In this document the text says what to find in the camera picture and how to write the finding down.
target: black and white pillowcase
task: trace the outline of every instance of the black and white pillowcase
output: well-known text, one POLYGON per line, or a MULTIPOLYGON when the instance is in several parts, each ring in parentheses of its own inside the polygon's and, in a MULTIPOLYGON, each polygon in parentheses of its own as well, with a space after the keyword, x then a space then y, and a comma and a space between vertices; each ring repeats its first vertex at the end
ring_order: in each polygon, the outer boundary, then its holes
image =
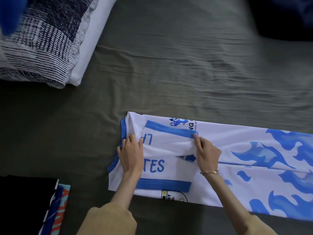
POLYGON ((64 87, 98 1, 29 0, 18 30, 0 34, 0 79, 64 87))

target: hand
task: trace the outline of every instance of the hand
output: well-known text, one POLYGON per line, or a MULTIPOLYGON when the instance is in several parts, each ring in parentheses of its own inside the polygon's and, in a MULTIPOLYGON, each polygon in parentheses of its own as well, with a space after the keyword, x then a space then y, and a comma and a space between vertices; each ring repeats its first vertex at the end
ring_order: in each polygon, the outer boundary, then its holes
POLYGON ((218 168, 218 159, 222 151, 205 138, 194 134, 197 147, 197 163, 202 173, 213 172, 218 168))
POLYGON ((143 167, 143 138, 136 141, 135 134, 122 140, 122 148, 117 147, 117 155, 122 165, 124 175, 135 175, 140 178, 143 167))

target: sleeve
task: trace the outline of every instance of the sleeve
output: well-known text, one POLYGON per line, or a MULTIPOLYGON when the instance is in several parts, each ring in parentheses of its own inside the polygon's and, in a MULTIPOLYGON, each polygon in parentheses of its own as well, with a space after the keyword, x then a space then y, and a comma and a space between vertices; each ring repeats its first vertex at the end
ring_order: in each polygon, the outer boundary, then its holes
POLYGON ((250 217, 250 219, 246 222, 246 226, 248 230, 245 235, 277 235, 273 229, 271 229, 255 215, 250 217))
POLYGON ((131 212, 116 203, 91 208, 77 235, 135 235, 137 223, 131 212))

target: gray bed sheet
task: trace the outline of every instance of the gray bed sheet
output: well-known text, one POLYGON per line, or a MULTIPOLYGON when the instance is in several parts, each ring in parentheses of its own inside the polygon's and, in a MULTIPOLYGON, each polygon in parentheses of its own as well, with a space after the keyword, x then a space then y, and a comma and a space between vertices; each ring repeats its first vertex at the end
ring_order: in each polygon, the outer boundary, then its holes
MULTIPOLYGON (((0 82, 0 175, 70 184, 60 234, 76 234, 113 195, 106 167, 128 111, 313 133, 312 75, 313 43, 260 37, 245 0, 118 0, 79 87, 0 82)), ((235 234, 218 207, 135 196, 130 211, 137 234, 235 234)))

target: blue cartoon character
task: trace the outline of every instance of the blue cartoon character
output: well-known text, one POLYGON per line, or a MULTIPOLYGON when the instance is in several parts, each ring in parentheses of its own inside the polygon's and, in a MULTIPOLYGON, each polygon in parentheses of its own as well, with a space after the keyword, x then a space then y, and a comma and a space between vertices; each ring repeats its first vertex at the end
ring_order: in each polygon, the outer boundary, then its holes
POLYGON ((178 118, 170 118, 170 121, 173 121, 171 122, 171 126, 178 126, 180 123, 187 123, 188 120, 184 120, 184 119, 178 119, 178 118))

